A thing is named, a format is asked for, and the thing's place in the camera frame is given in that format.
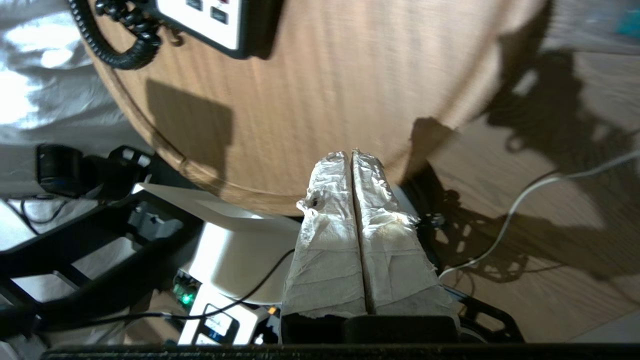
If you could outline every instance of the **coiled black cable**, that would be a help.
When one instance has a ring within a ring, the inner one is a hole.
[[[145,18],[140,9],[129,10],[125,0],[98,0],[97,15],[109,15],[112,20],[121,22],[138,39],[124,53],[118,52],[104,38],[88,0],[67,0],[71,14],[93,53],[110,67],[122,70],[134,70],[149,64],[158,52],[161,44],[156,34],[159,23]]]

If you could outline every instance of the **wire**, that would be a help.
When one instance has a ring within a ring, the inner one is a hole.
[[[14,208],[13,205],[11,205],[11,203],[9,202],[8,199],[2,199],[2,202],[9,208],[11,209],[11,211],[15,214],[15,216],[19,217],[20,220],[22,220],[22,222],[24,223],[24,225],[26,225],[29,230],[31,230],[33,232],[33,234],[35,235],[40,235],[40,232],[38,232],[33,225],[31,224],[31,222],[29,221],[29,218],[25,215],[20,213],[20,211],[18,211],[18,209]]]
[[[53,212],[53,215],[51,215],[50,218],[48,218],[47,220],[37,220],[37,219],[33,219],[30,218],[29,215],[27,214],[27,211],[25,210],[25,200],[21,200],[20,201],[20,211],[22,212],[22,214],[24,215],[24,217],[29,220],[29,222],[31,224],[38,224],[38,225],[44,225],[44,224],[48,224],[50,222],[52,222],[53,220],[55,220],[58,215],[60,215],[60,211],[62,211],[62,209],[69,203],[69,201],[64,200],[62,202],[62,204],[60,204],[60,206],[58,206],[58,208],[56,209],[56,211]]]
[[[129,314],[129,315],[122,315],[122,316],[115,316],[112,318],[106,318],[106,319],[100,319],[100,320],[93,320],[93,321],[89,321],[89,322],[84,322],[84,323],[76,323],[76,324],[69,324],[68,326],[51,326],[48,327],[46,329],[39,329],[39,331],[62,331],[62,330],[71,330],[71,329],[80,329],[83,327],[93,327],[93,326],[98,326],[98,325],[103,325],[105,323],[112,323],[112,322],[120,322],[120,321],[132,321],[132,320],[137,320],[137,319],[141,319],[141,318],[173,318],[176,320],[202,320],[202,319],[206,319],[210,316],[214,316],[217,314],[220,314],[226,310],[231,309],[232,307],[241,304],[242,302],[244,302],[246,299],[250,298],[253,294],[255,294],[258,290],[260,290],[260,288],[262,287],[262,285],[264,285],[265,282],[267,282],[267,280],[269,280],[269,278],[271,277],[271,275],[273,275],[273,273],[278,269],[278,267],[280,266],[280,264],[282,264],[282,262],[292,253],[294,252],[294,249],[291,249],[289,251],[287,251],[276,263],[276,265],[273,266],[273,268],[271,268],[271,270],[267,273],[267,275],[258,283],[258,285],[256,285],[252,291],[249,291],[248,294],[246,294],[245,296],[241,297],[240,299],[232,302],[231,304],[222,307],[218,310],[215,311],[211,311],[210,313],[205,313],[205,314],[201,314],[201,315],[174,315],[171,313],[138,313],[138,314]]]
[[[509,209],[509,212],[507,213],[507,217],[506,219],[504,219],[504,223],[502,224],[502,229],[500,229],[500,232],[498,233],[498,237],[496,237],[495,241],[493,242],[493,245],[491,245],[491,247],[489,249],[487,249],[484,253],[482,253],[480,256],[478,256],[477,258],[471,259],[470,261],[467,261],[466,263],[462,263],[460,265],[456,265],[452,268],[448,268],[447,270],[444,270],[439,276],[439,279],[442,279],[442,277],[450,272],[453,272],[455,270],[459,270],[462,268],[466,268],[469,266],[472,266],[474,264],[477,264],[478,262],[480,262],[480,260],[486,258],[487,256],[489,256],[489,254],[491,254],[493,252],[493,250],[495,250],[495,248],[498,246],[498,244],[500,243],[500,241],[502,240],[502,237],[504,237],[504,233],[507,231],[507,227],[509,226],[509,222],[511,221],[511,218],[513,217],[513,215],[516,212],[516,209],[518,208],[518,206],[520,205],[520,203],[527,197],[527,195],[529,195],[530,193],[532,193],[533,191],[540,189],[541,187],[545,186],[545,185],[549,185],[552,183],[556,183],[558,181],[562,181],[562,180],[571,180],[571,179],[578,179],[580,177],[588,177],[588,176],[593,176],[596,174],[599,174],[601,172],[604,172],[606,170],[609,170],[612,167],[617,167],[618,165],[622,165],[634,158],[640,157],[640,150],[636,150],[636,151],[632,151],[628,154],[619,156],[617,158],[614,158],[613,160],[609,160],[606,163],[600,164],[597,167],[594,167],[590,170],[587,171],[583,171],[583,172],[576,172],[574,174],[569,174],[569,175],[564,175],[564,176],[555,176],[555,177],[550,177],[547,179],[542,179],[540,181],[538,181],[537,183],[534,183],[532,185],[530,185],[528,188],[526,188],[521,194],[520,196],[518,196],[516,198],[516,200],[513,202],[513,205],[511,205],[511,208]]]

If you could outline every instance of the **white control panel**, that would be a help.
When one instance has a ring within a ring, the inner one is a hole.
[[[242,0],[156,0],[157,9],[187,28],[237,50]]]

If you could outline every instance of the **wooden floor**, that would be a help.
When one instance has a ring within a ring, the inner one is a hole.
[[[443,264],[490,246],[511,203],[537,178],[640,148],[639,85],[636,56],[547,51],[458,132],[416,120],[416,153],[427,149],[442,186],[453,190],[440,203],[448,239],[433,244]],[[495,252],[445,283],[510,313],[531,342],[567,341],[639,309],[638,163],[532,193]]]

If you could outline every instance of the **white cable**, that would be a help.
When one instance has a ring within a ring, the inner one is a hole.
[[[628,162],[631,159],[640,157],[640,150],[636,150],[636,151],[632,151],[628,154],[619,156],[613,160],[609,160],[604,164],[601,164],[597,167],[594,167],[590,170],[587,171],[583,171],[583,172],[576,172],[574,174],[569,174],[569,175],[564,175],[564,176],[556,176],[556,177],[549,177],[546,179],[542,179],[540,181],[538,181],[537,183],[534,183],[532,185],[530,185],[528,188],[526,188],[521,194],[520,196],[518,196],[518,198],[516,199],[516,201],[513,202],[513,205],[511,205],[511,209],[509,209],[509,212],[507,213],[507,217],[506,219],[504,219],[504,223],[502,225],[502,229],[500,229],[500,232],[498,233],[498,237],[496,237],[495,241],[493,242],[493,245],[491,245],[491,247],[489,249],[487,249],[487,251],[485,251],[482,255],[478,256],[475,259],[471,259],[470,261],[467,261],[464,264],[460,264],[458,266],[454,266],[452,268],[448,268],[447,270],[444,270],[440,276],[438,276],[439,279],[442,279],[442,277],[450,272],[453,272],[455,270],[459,270],[462,268],[466,268],[469,266],[472,266],[478,262],[480,262],[480,260],[486,258],[487,256],[489,256],[489,254],[491,254],[491,252],[498,246],[498,244],[500,243],[500,241],[502,240],[502,237],[504,236],[504,233],[507,231],[507,227],[509,226],[509,222],[511,221],[511,217],[513,217],[513,215],[516,212],[516,209],[518,208],[518,206],[520,205],[520,203],[524,200],[524,198],[529,195],[530,193],[532,193],[533,191],[541,188],[542,186],[545,185],[549,185],[551,183],[555,183],[557,181],[561,181],[561,180],[570,180],[570,179],[577,179],[579,177],[587,177],[587,176],[593,176],[596,174],[599,174],[603,171],[609,170],[612,167],[617,167],[618,165],[624,164],[626,162]]]

